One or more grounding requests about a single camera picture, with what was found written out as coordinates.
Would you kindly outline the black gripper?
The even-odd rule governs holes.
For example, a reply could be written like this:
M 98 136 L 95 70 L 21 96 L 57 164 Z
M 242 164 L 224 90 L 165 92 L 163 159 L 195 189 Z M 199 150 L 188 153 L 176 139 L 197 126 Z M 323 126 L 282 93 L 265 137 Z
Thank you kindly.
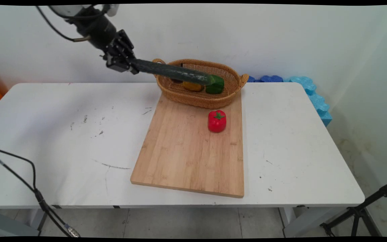
M 136 59 L 131 40 L 123 29 L 117 32 L 101 10 L 94 7 L 82 8 L 72 18 L 67 19 L 67 22 L 73 24 L 81 36 L 88 37 L 92 46 L 103 51 L 102 58 L 107 68 L 120 73 L 139 73 L 139 70 L 129 63 L 129 60 Z

